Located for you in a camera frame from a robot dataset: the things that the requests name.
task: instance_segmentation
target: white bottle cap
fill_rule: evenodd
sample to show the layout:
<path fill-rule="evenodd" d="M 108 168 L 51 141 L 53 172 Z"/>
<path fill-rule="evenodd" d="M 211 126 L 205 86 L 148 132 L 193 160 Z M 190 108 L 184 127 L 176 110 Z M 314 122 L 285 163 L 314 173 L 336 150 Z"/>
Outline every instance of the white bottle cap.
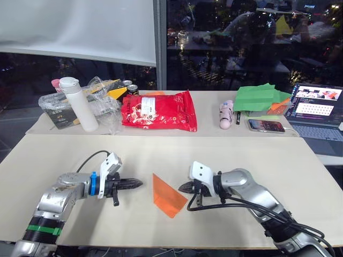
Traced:
<path fill-rule="evenodd" d="M 64 77 L 60 79 L 59 87 L 64 94 L 75 94 L 81 90 L 79 81 L 73 77 Z"/>

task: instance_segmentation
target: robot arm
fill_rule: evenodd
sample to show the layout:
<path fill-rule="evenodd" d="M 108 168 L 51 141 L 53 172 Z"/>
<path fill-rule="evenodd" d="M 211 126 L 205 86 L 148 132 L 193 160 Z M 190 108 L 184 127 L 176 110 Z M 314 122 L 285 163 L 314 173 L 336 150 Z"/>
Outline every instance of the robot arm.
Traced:
<path fill-rule="evenodd" d="M 119 205 L 117 191 L 142 185 L 137 179 L 120 179 L 120 158 L 111 153 L 100 166 L 100 175 L 66 173 L 56 184 L 48 188 L 38 203 L 23 239 L 18 241 L 11 257 L 52 256 L 57 249 L 56 240 L 79 199 L 89 195 L 98 198 L 112 197 L 114 206 Z"/>
<path fill-rule="evenodd" d="M 218 175 L 214 176 L 209 167 L 199 162 L 193 162 L 190 168 L 190 178 L 193 179 L 193 183 L 186 183 L 179 190 L 197 194 L 199 206 L 202 206 L 202 196 L 219 196 L 222 204 L 225 204 L 225 199 L 238 200 L 243 203 L 262 206 L 281 215 L 287 222 L 280 222 L 262 213 L 262 210 L 259 211 L 258 208 L 249 209 L 254 218 L 266 230 L 266 236 L 272 237 L 275 246 L 283 253 L 301 257 L 331 256 L 313 236 L 306 233 L 306 230 L 302 229 L 303 231 L 301 231 L 299 226 L 295 225 L 297 223 L 291 214 L 268 189 L 257 184 L 247 170 L 235 169 L 223 174 L 218 172 Z M 240 199 L 232 198 L 231 195 L 237 195 Z"/>

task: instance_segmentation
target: black pen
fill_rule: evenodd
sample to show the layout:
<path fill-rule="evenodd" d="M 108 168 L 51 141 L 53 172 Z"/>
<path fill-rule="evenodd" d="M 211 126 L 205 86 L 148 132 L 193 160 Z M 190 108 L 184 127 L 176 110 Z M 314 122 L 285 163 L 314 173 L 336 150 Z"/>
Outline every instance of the black pen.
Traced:
<path fill-rule="evenodd" d="M 237 112 L 237 120 L 236 120 L 236 124 L 237 124 L 237 125 L 239 125 L 239 124 L 240 124 L 240 122 L 241 122 L 241 112 L 240 112 L 240 111 L 238 111 L 238 112 Z"/>

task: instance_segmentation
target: white water bottle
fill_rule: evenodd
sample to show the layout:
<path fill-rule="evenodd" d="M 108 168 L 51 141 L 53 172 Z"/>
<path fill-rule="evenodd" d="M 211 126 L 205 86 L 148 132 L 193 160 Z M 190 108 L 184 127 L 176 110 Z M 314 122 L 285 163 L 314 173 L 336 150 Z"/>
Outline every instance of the white water bottle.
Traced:
<path fill-rule="evenodd" d="M 87 132 L 98 129 L 99 124 L 92 113 L 90 104 L 80 87 L 79 81 L 72 77 L 64 77 L 59 80 L 59 87 L 71 104 L 82 128 Z"/>

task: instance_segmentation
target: glass window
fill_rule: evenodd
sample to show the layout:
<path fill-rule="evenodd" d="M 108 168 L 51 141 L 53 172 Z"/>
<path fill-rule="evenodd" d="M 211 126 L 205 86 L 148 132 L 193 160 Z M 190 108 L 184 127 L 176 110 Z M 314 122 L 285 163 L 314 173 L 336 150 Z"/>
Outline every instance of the glass window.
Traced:
<path fill-rule="evenodd" d="M 75 77 L 81 86 L 102 80 L 129 79 L 139 89 L 156 89 L 156 68 L 85 59 L 0 53 L 0 111 L 38 107 L 42 95 L 55 93 L 51 81 Z"/>
<path fill-rule="evenodd" d="M 342 85 L 339 0 L 167 0 L 167 89 Z"/>

